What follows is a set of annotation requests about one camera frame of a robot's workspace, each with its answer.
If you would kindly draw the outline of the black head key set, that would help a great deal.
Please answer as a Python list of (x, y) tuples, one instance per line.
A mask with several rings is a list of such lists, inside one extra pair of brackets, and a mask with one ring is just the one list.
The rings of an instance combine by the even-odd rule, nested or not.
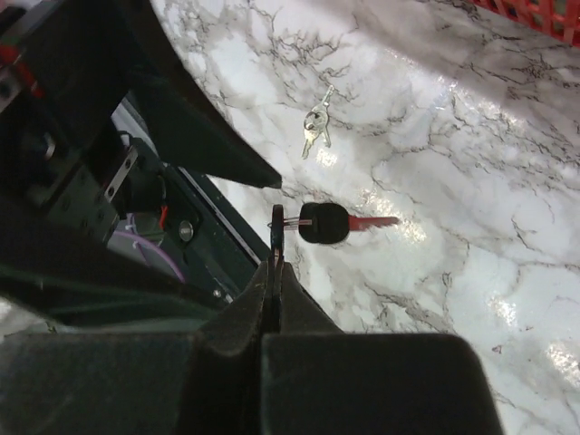
[(392, 227), (397, 217), (356, 217), (333, 202), (307, 202), (297, 217), (286, 217), (284, 207), (273, 206), (270, 223), (270, 252), (266, 258), (264, 329), (270, 334), (343, 335), (322, 307), (299, 284), (294, 269), (285, 261), (285, 233), (295, 231), (305, 242), (333, 246), (352, 232)]

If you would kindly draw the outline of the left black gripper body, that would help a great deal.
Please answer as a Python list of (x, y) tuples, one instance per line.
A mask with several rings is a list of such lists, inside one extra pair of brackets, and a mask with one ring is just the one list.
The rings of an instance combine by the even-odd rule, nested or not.
[(82, 1), (1, 4), (1, 185), (102, 243), (138, 152), (112, 114), (128, 90)]

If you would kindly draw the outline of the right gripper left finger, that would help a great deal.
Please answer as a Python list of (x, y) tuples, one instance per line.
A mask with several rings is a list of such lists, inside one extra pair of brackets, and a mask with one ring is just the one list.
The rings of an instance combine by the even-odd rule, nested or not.
[(4, 434), (256, 434), (267, 282), (195, 332), (19, 333), (1, 345)]

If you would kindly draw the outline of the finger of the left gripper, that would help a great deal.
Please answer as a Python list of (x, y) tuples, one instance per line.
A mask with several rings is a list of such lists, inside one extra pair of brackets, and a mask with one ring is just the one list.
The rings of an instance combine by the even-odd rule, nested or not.
[(149, 1), (86, 1), (159, 153), (175, 166), (255, 188), (281, 175), (212, 104), (174, 51)]

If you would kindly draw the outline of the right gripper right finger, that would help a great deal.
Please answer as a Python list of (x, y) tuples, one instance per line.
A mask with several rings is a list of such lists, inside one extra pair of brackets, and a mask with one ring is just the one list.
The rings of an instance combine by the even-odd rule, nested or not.
[(265, 434), (499, 434), (482, 364), (448, 333), (345, 333), (282, 264), (261, 344)]

